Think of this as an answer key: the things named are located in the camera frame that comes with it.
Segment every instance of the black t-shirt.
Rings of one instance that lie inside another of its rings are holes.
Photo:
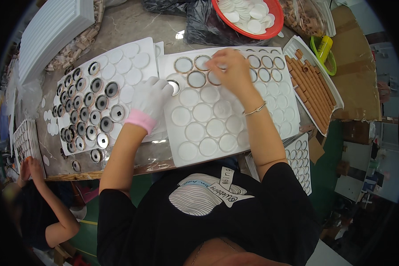
[[[54,184],[48,187],[55,195],[59,189]],[[29,246],[47,251],[50,249],[46,241],[46,227],[57,223],[59,220],[53,210],[43,199],[33,181],[28,181],[18,195],[18,202],[22,205],[20,227],[22,240]]]
[[[217,185],[223,169],[211,162],[169,171],[137,209],[124,193],[103,190],[99,263],[182,265],[202,242],[227,237],[247,252],[305,265],[321,228],[291,167],[273,165],[262,183],[235,171],[230,193]]]

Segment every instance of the person in background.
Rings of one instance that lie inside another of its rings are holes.
[[[80,229],[69,210],[74,197],[70,182],[46,184],[40,163],[31,156],[22,162],[17,182],[5,187],[3,197],[22,240],[29,246],[47,251],[74,237]]]
[[[260,182],[216,160],[166,171],[136,208],[130,198],[134,157],[173,92],[167,81],[149,78],[135,89],[100,181],[102,266],[302,266],[313,253],[319,222],[251,82],[248,60],[224,49],[207,65],[244,106]]]

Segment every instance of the silver bracelet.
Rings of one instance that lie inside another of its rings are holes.
[[[265,107],[265,106],[266,106],[266,101],[263,101],[262,106],[260,106],[259,108],[257,108],[256,110],[254,110],[254,111],[252,111],[251,113],[248,113],[248,114],[246,114],[245,111],[243,111],[243,115],[249,115],[249,114],[253,114],[255,112],[258,112],[258,111],[262,110],[263,107]]]

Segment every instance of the necklace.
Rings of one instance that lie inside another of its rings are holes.
[[[219,237],[219,239],[220,239],[221,241],[223,241],[226,245],[228,245],[229,247],[231,247],[233,250],[235,250],[236,252],[238,252],[233,246],[229,245],[229,244],[228,244],[226,241],[224,241],[222,238]],[[199,249],[198,249],[198,251],[197,251],[197,254],[195,255],[195,258],[194,258],[194,260],[192,261],[192,264],[191,264],[191,265],[193,265],[194,262],[195,262],[195,260],[197,259],[198,253],[199,253],[200,250],[202,249],[202,246],[204,245],[204,243],[205,243],[205,241],[202,242],[201,247],[199,247]]]

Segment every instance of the gloved hand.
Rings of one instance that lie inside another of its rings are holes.
[[[125,123],[141,126],[150,135],[172,93],[173,87],[158,77],[139,83],[134,89],[131,111]]]

